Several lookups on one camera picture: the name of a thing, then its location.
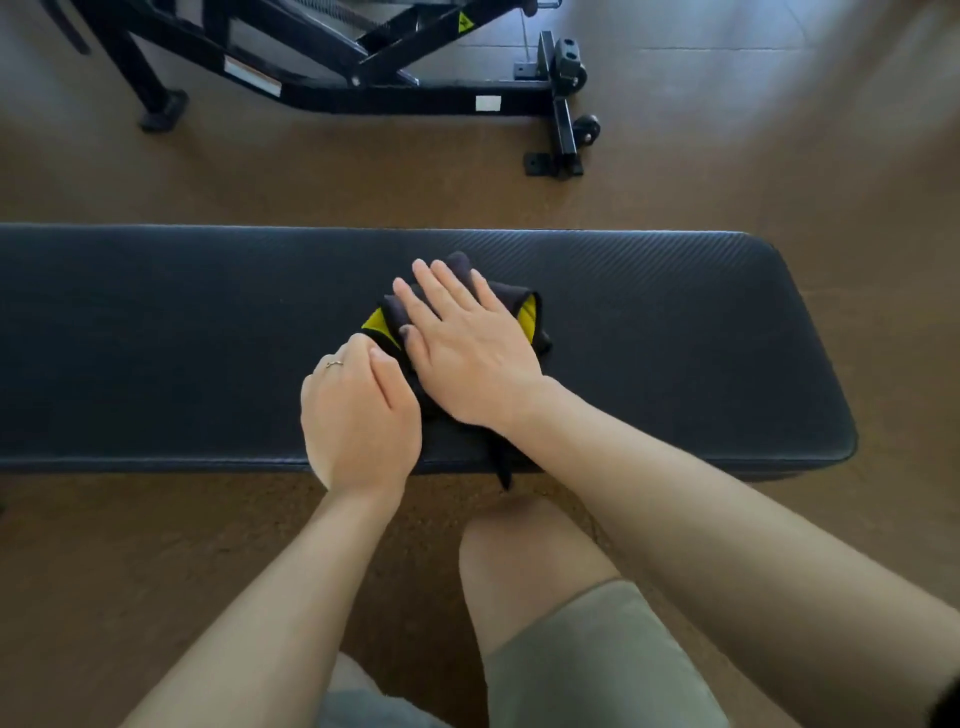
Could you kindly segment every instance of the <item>warning label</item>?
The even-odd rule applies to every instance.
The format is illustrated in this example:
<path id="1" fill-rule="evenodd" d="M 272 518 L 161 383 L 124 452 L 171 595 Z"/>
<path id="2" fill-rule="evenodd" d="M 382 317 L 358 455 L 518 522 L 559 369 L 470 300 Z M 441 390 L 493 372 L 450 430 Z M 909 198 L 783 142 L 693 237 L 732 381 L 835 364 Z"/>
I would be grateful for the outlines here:
<path id="1" fill-rule="evenodd" d="M 473 30 L 473 25 L 474 25 L 473 21 L 470 20 L 470 19 L 467 17 L 467 14 L 466 14 L 465 12 L 461 12 L 461 13 L 460 13 L 460 33 L 461 33 L 461 35 L 464 34 L 464 33 L 466 33 L 467 31 Z"/>

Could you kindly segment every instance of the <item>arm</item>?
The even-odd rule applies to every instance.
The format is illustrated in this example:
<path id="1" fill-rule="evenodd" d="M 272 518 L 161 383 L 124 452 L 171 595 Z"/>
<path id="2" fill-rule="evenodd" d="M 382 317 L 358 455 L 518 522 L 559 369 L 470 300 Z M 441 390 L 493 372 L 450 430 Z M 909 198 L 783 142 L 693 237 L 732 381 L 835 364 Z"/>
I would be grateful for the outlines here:
<path id="1" fill-rule="evenodd" d="M 334 358 L 343 366 L 326 367 Z M 420 410 L 396 362 L 365 336 L 324 357 L 300 398 L 310 464 L 330 493 L 125 726 L 316 721 L 353 599 L 420 454 Z"/>
<path id="2" fill-rule="evenodd" d="M 758 685 L 811 725 L 920 726 L 960 670 L 960 615 L 768 497 L 543 377 L 474 272 L 402 281 L 424 388 L 574 491 L 614 541 Z M 464 381 L 473 388 L 458 386 Z"/>

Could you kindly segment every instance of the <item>exercise machine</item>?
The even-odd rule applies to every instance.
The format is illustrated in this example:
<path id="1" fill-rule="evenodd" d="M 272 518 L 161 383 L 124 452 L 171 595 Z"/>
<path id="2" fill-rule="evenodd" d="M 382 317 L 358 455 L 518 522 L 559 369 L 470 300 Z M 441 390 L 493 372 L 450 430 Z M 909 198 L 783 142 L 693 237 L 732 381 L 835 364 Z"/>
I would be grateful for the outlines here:
<path id="1" fill-rule="evenodd" d="M 40 0 L 71 44 L 90 47 L 58 0 Z M 396 0 L 380 0 L 393 4 Z M 583 175 L 580 151 L 600 135 L 595 116 L 573 120 L 569 101 L 587 83 L 572 38 L 540 34 L 535 62 L 518 62 L 514 77 L 490 82 L 427 82 L 406 69 L 501 15 L 528 16 L 563 0 L 443 0 L 420 2 L 385 22 L 374 22 L 353 0 L 204 0 L 202 24 L 178 17 L 176 0 L 70 0 L 146 108 L 145 132 L 169 132 L 187 106 L 185 91 L 163 85 L 132 36 L 193 61 L 281 104 L 324 113 L 531 116 L 548 121 L 551 148 L 524 157 L 531 176 Z M 336 75 L 335 80 L 293 73 L 231 42 L 242 21 Z M 354 37 L 337 26 L 359 33 Z"/>
<path id="2" fill-rule="evenodd" d="M 306 470 L 303 377 L 454 251 L 540 293 L 543 370 L 623 422 L 749 480 L 856 448 L 786 265 L 742 232 L 0 225 L 0 471 Z M 417 472 L 492 472 L 477 430 L 424 422 Z"/>

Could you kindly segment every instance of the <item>thigh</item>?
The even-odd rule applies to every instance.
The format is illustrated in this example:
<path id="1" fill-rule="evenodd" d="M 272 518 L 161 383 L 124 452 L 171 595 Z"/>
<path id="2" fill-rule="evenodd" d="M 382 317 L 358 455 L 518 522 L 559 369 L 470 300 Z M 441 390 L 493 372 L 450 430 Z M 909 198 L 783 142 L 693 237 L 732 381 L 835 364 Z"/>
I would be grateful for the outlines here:
<path id="1" fill-rule="evenodd" d="M 540 497 L 504 497 L 467 525 L 460 545 L 464 597 L 484 657 L 619 575 L 576 523 Z"/>
<path id="2" fill-rule="evenodd" d="M 460 573 L 492 728 L 727 725 L 636 586 L 548 501 L 471 522 Z"/>

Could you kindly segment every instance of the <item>white label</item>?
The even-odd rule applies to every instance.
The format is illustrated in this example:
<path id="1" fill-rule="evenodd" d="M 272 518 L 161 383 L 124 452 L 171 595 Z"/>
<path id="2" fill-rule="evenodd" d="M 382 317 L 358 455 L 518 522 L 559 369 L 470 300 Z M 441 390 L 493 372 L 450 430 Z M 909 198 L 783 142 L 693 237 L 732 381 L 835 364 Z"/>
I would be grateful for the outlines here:
<path id="1" fill-rule="evenodd" d="M 236 76 L 244 83 L 256 86 L 261 91 L 266 91 L 276 98 L 280 97 L 280 90 L 283 89 L 283 84 L 280 81 L 275 81 L 270 78 L 270 76 L 265 76 L 255 68 L 250 68 L 245 63 L 235 61 L 230 56 L 224 56 L 224 70 L 229 73 L 230 76 Z"/>
<path id="2" fill-rule="evenodd" d="M 477 96 L 478 111 L 500 111 L 500 96 Z"/>

